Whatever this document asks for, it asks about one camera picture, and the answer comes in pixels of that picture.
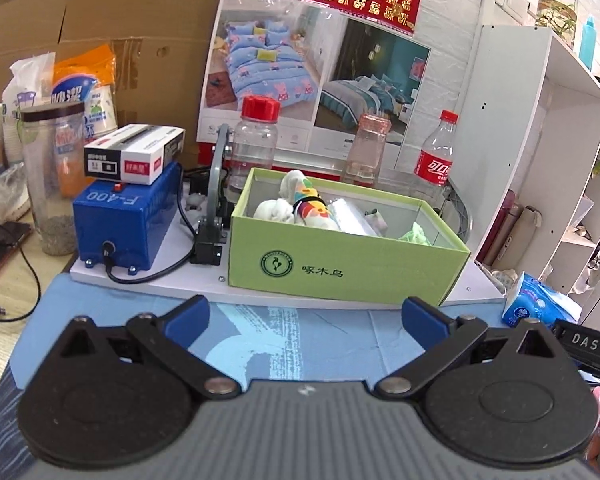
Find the white knotted towel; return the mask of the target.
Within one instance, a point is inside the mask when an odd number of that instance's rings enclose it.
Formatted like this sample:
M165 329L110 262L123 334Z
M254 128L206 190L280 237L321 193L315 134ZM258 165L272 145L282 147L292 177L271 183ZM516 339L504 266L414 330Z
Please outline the white knotted towel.
M293 224L294 207L283 198L264 200L257 206L253 217L259 220Z

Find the patterned white sock bundle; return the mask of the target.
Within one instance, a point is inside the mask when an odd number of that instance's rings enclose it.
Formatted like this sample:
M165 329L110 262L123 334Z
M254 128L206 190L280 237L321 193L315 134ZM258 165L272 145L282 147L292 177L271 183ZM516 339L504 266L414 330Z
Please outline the patterned white sock bundle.
M294 221L311 228L339 231L322 196L300 170L287 172L280 182L279 196L291 204Z

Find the white machine base board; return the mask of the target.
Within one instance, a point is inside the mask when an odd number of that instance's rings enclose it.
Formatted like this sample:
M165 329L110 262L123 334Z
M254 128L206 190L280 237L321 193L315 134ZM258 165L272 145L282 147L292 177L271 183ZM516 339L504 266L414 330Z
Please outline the white machine base board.
M222 304L244 304L255 307L281 307L297 309L336 310L390 310L399 309L395 304L369 304L359 301L313 299L308 297L256 292L255 290L232 287L227 284L228 257L224 255L219 266L201 266L186 263L163 278L147 284L122 285L111 281L105 267L96 264L91 268L82 260L76 260L70 269L73 280L90 285L134 290L141 294L185 299L196 294L204 295L213 302ZM475 265L467 263L452 292L443 303L445 307L485 306L503 307L505 298Z

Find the blue cloth mat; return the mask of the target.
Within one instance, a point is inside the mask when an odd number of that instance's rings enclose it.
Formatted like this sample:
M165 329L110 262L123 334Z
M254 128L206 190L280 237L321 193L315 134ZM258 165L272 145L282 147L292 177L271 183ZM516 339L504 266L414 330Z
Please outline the blue cloth mat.
M142 312L163 314L178 300L55 278L19 337L0 385L0 440L16 430L10 387L21 389L77 315L121 326ZM378 382L422 353L397 310L311 310L212 304L210 323L190 346L198 358L236 379Z

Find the blue tissue pack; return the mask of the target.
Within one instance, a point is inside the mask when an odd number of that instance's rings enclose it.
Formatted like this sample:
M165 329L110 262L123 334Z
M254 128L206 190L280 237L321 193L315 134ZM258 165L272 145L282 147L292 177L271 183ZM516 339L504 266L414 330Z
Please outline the blue tissue pack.
M559 320L577 324L581 313L580 304L523 273L507 293L502 322L515 327L522 318L536 318L552 328Z

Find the blue F-400 machine box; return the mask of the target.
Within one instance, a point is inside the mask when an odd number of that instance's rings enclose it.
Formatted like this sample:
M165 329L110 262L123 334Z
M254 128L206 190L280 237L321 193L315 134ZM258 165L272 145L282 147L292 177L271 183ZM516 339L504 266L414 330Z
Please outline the blue F-400 machine box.
M178 210L181 166L172 162L152 185L96 180L73 201L76 244L89 266L104 262L148 271Z

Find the green cardboard box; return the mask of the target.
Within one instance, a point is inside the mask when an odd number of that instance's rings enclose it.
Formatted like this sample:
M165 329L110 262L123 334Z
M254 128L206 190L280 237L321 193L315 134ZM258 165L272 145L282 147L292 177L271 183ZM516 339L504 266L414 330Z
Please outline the green cardboard box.
M379 212L388 226L383 236L256 218L282 181L278 171L250 171L230 225L230 286L393 306L417 296L437 307L469 259L468 247L427 203L373 188L312 182L326 202L344 198L359 211Z

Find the white shelf unit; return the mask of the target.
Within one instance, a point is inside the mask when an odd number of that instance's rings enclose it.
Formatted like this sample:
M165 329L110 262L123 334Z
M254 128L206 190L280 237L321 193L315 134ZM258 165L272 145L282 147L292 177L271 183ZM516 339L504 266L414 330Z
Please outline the white shelf unit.
M543 27L481 29L451 180L486 244L507 192L542 217L516 270L573 292L600 241L600 83Z

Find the black white red pen box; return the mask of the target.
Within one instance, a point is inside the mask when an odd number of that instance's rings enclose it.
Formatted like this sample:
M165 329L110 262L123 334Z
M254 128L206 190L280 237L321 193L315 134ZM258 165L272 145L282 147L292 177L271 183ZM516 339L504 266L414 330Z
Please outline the black white red pen box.
M174 126L129 124L84 146L87 177L152 185L183 151L185 130Z

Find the pink-lid clear bottle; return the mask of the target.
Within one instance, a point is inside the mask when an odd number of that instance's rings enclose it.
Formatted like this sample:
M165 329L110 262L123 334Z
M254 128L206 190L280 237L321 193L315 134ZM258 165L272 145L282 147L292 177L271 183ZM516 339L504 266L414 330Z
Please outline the pink-lid clear bottle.
M390 129L388 118L372 114L361 116L340 177L341 182L366 188L376 185Z

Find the red-lid clear jar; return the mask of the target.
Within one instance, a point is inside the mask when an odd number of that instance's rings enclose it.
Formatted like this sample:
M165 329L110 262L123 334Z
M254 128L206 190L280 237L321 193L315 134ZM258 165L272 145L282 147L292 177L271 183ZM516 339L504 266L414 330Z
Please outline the red-lid clear jar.
M270 96L245 96L234 129L227 192L239 196L252 168L273 165L280 103Z

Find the tall clear plastic jar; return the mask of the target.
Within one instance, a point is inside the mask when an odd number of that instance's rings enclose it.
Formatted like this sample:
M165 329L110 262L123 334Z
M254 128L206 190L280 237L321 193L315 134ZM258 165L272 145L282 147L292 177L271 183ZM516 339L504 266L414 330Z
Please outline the tall clear plastic jar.
M76 250L73 200L84 188L84 110L81 101L22 110L19 134L36 232L50 256Z

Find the stack of paper cups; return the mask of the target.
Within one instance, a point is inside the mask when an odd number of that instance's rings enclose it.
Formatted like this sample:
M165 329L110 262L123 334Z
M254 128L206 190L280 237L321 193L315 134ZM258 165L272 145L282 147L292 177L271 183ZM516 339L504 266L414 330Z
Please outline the stack of paper cups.
M23 161L22 144L20 141L17 122L7 114L6 106L0 103L0 140L6 160L9 165Z

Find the bedding poster calendar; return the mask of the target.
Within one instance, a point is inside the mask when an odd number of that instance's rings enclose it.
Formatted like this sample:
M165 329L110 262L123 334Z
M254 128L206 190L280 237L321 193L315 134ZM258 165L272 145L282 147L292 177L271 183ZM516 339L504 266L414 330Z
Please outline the bedding poster calendar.
M234 126L250 96L279 105L278 147L345 159L365 115L405 139L429 49L413 39L420 0L220 0L197 138Z

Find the large cardboard sheet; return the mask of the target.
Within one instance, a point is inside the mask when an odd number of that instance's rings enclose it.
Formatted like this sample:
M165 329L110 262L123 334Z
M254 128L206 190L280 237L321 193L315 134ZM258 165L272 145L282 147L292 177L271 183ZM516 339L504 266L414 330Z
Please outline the large cardboard sheet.
M0 99L22 58L59 61L108 44L119 125L180 126L181 162L198 162L204 68L219 0L0 0Z

